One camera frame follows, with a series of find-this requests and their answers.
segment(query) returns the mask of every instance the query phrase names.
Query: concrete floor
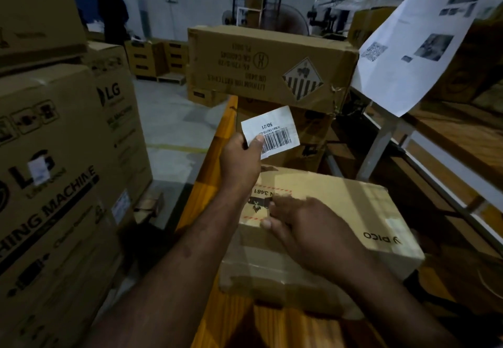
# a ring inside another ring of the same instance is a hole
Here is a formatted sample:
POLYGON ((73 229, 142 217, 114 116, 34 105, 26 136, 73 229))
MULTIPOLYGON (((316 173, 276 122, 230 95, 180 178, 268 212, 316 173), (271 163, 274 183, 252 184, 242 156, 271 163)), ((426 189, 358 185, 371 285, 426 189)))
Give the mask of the concrete floor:
POLYGON ((212 109, 187 100, 187 86, 134 80, 152 185, 165 207, 153 224, 174 227, 197 178, 226 103, 212 109))

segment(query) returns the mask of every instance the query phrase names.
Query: white label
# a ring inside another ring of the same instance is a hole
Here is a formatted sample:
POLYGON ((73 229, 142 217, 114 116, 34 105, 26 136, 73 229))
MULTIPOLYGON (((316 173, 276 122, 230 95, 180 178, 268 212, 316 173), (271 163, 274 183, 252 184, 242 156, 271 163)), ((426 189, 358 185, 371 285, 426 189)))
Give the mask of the white label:
POLYGON ((283 79, 298 101, 323 85, 318 72, 307 57, 287 71, 283 79))
POLYGON ((44 156, 40 156, 35 160, 29 161, 28 169, 30 170, 35 186, 39 186, 51 178, 51 174, 45 164, 44 156))
POLYGON ((255 136, 259 134, 264 136, 260 159, 300 145, 292 112, 288 106, 245 120, 241 122, 241 128, 248 145, 255 136))
POLYGON ((386 218, 386 223, 395 233, 395 244, 391 248, 395 253, 410 257, 424 257, 424 253, 415 240, 406 223, 397 218, 386 218))
POLYGON ((124 192, 122 192, 115 204, 112 206, 112 214, 114 215, 115 223, 117 225, 121 223, 122 219, 126 215, 129 205, 131 205, 129 194, 127 189, 124 189, 124 192))

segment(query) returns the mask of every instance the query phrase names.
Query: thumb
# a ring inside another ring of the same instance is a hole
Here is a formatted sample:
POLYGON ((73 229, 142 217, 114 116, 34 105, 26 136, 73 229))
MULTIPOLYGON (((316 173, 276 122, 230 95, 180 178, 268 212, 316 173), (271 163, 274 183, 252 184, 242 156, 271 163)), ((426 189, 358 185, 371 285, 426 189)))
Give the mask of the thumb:
POLYGON ((292 235, 292 231, 286 224, 276 218, 267 217, 261 221, 260 226, 265 230, 270 230, 271 233, 283 243, 283 246, 285 246, 286 251, 290 255, 294 253, 296 250, 295 239, 292 235))
POLYGON ((257 136, 255 136, 255 139, 253 139, 250 142, 250 145, 248 146, 248 150, 251 151, 253 154, 257 154, 260 158, 260 155, 262 153, 263 144, 264 144, 264 136, 257 135, 257 136))

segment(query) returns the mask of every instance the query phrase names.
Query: lithium battery warning label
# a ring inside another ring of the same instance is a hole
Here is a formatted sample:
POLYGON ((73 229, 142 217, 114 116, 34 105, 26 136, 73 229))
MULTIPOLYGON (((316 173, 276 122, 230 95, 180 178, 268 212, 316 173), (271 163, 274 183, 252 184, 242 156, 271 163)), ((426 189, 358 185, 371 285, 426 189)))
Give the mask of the lithium battery warning label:
POLYGON ((318 72, 307 57, 285 73, 283 79, 298 101, 323 85, 318 72))

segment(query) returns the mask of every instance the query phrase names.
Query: barcode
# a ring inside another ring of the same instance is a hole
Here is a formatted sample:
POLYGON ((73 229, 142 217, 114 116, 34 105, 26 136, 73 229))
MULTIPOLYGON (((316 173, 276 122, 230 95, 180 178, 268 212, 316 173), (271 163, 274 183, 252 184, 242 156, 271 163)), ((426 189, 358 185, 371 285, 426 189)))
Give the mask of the barcode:
POLYGON ((288 128, 280 128, 276 131, 267 133, 264 135, 264 138, 265 141, 262 146, 262 154, 292 142, 290 134, 288 133, 288 128))
POLYGON ((387 46, 381 45, 379 42, 373 42, 372 45, 362 53, 362 58, 374 62, 387 48, 387 46))

